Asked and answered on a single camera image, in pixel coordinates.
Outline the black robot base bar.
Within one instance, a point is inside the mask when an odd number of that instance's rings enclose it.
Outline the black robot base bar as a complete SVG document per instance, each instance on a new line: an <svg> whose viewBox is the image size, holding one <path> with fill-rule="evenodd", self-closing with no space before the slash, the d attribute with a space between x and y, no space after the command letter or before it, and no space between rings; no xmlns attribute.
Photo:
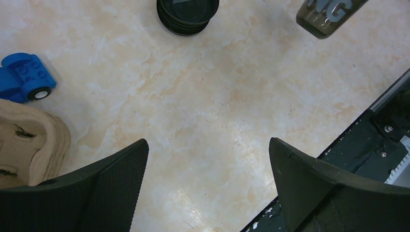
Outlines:
<svg viewBox="0 0 410 232"><path fill-rule="evenodd" d="M409 88L384 95L316 158L361 177L410 189ZM288 232L278 196L245 231Z"/></svg>

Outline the translucent brown plastic cup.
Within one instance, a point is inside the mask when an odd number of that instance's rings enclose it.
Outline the translucent brown plastic cup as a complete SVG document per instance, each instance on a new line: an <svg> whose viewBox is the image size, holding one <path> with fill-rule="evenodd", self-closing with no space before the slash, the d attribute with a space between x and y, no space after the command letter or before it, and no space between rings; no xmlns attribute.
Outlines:
<svg viewBox="0 0 410 232"><path fill-rule="evenodd" d="M305 0L296 22L318 39L326 39L354 15L367 0Z"/></svg>

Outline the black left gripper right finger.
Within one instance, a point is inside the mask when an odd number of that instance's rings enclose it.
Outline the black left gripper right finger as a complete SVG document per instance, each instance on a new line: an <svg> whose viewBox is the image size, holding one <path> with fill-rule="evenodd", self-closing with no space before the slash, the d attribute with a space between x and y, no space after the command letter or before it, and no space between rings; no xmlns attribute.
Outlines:
<svg viewBox="0 0 410 232"><path fill-rule="evenodd" d="M410 190L361 177L279 138L269 157L290 232L407 232Z"/></svg>

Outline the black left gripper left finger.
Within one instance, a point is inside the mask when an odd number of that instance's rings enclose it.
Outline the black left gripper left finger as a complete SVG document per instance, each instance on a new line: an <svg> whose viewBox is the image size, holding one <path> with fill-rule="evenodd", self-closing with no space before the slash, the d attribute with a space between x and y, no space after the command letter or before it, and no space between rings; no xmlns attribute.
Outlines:
<svg viewBox="0 0 410 232"><path fill-rule="evenodd" d="M102 160L36 186L0 191L3 232L128 232L149 146L140 139Z"/></svg>

